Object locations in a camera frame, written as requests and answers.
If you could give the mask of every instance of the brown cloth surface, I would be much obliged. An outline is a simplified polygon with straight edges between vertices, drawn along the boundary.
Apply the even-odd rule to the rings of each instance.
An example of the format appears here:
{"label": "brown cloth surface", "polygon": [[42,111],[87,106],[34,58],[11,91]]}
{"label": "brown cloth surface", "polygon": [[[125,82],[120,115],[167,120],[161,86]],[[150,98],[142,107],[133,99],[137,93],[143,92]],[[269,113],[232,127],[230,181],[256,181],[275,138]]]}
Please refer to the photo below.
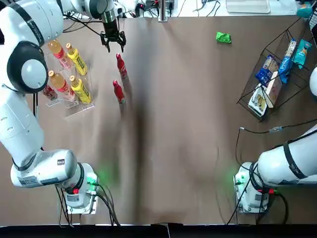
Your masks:
{"label": "brown cloth surface", "polygon": [[[111,174],[108,184],[122,224],[178,222],[222,224],[234,209],[232,176],[238,171],[234,149],[238,128],[269,129],[316,117],[309,90],[285,104],[267,122],[258,123],[240,105],[241,92],[262,49],[297,17],[207,17],[120,21],[127,45],[122,54],[133,91],[120,115],[112,81],[121,84],[115,54],[89,29],[62,34],[90,66],[95,107],[67,119],[64,109],[48,108],[39,97],[39,123],[45,150],[68,148],[80,162]],[[102,24],[90,24],[98,32]],[[232,44],[220,44],[216,31],[231,34]],[[271,146],[301,135],[310,126],[253,135],[242,132],[242,161],[256,161]],[[0,225],[56,224],[54,186],[14,187],[12,161],[0,147]],[[315,188],[281,190],[289,201],[289,223],[315,223]],[[284,207],[276,201],[263,222],[281,222]],[[85,224],[108,224],[104,204]],[[254,215],[239,215],[254,223]]]}

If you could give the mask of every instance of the white floor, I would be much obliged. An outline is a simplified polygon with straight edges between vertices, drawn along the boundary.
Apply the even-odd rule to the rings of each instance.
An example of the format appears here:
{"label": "white floor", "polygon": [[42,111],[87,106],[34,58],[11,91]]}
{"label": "white floor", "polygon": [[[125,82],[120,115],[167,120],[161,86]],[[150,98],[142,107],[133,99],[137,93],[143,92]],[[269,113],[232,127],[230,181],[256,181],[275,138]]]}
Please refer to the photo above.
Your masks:
{"label": "white floor", "polygon": [[[216,16],[233,16],[233,15],[255,15],[255,14],[230,14],[227,12],[226,9],[226,0],[218,0],[220,5],[216,3],[216,1],[208,2],[205,7],[199,11],[199,16],[214,16],[215,10],[218,8],[216,12]],[[123,4],[127,11],[133,9],[133,2],[131,0],[119,0],[121,4]],[[269,0],[270,4],[270,13],[265,15],[295,15],[297,11],[298,2],[295,0]],[[173,17],[177,17],[178,15],[181,16],[193,16],[197,17],[198,12],[194,11],[197,8],[202,6],[201,0],[175,0],[175,7],[172,13]],[[147,11],[144,13],[145,17],[151,17],[151,14]]]}

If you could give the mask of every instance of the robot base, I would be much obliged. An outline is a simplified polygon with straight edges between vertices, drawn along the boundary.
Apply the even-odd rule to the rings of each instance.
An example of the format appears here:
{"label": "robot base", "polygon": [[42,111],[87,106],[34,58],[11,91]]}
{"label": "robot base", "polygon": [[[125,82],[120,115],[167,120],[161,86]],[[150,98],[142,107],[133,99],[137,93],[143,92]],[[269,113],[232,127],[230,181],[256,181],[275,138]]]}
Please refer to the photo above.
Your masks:
{"label": "robot base", "polygon": [[86,193],[88,190],[92,190],[92,187],[95,187],[96,192],[98,191],[97,186],[92,186],[88,184],[88,180],[91,178],[96,178],[96,182],[98,182],[97,175],[95,174],[93,168],[86,163],[82,163],[84,168],[84,181],[79,189],[79,194],[82,194],[85,199],[88,199],[88,205],[86,207],[78,207],[78,206],[70,206],[69,202],[67,203],[68,214],[96,214],[97,206],[98,206],[98,197],[90,196]]}
{"label": "robot base", "polygon": [[[243,164],[244,167],[249,168],[250,162]],[[236,202],[245,189],[250,178],[249,171],[243,167],[240,167],[239,172],[233,176],[234,191],[236,196]],[[240,213],[258,213],[261,203],[262,193],[258,192],[251,184],[248,184],[246,191],[243,193],[237,211]],[[268,194],[263,194],[263,202],[261,212],[265,212],[267,209]]]}

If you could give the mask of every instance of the wire basket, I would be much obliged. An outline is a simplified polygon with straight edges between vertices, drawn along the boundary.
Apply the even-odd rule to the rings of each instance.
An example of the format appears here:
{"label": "wire basket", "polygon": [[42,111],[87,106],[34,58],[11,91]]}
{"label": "wire basket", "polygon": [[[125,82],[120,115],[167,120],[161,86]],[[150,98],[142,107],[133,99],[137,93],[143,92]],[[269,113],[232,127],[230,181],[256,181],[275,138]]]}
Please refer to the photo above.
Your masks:
{"label": "wire basket", "polygon": [[[277,72],[274,76],[269,77],[269,80],[261,80],[260,82],[256,78],[256,74],[264,66],[264,63],[266,68],[277,71],[292,39],[296,40],[297,44],[291,56],[291,61],[294,59],[301,39],[312,44],[303,68],[299,69],[298,65],[293,63],[290,69],[283,74],[280,75]],[[281,106],[308,87],[310,74],[317,63],[317,59],[315,58],[316,54],[317,50],[308,21],[303,22],[298,19],[269,43],[261,52],[258,62],[256,63],[237,104],[240,104],[248,110],[259,120],[259,122],[268,118],[269,115],[276,112]],[[279,83],[280,78],[284,75],[287,75],[288,77],[287,83]],[[278,88],[279,92],[276,90],[277,94],[272,96],[271,92],[276,88]]]}

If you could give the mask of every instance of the green object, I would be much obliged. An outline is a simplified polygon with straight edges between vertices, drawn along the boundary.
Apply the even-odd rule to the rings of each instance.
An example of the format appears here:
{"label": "green object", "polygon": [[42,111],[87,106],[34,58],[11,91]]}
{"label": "green object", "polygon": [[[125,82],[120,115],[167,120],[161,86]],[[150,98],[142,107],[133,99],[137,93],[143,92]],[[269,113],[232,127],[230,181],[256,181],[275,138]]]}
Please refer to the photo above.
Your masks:
{"label": "green object", "polygon": [[231,43],[231,35],[217,31],[216,40],[223,43]]}

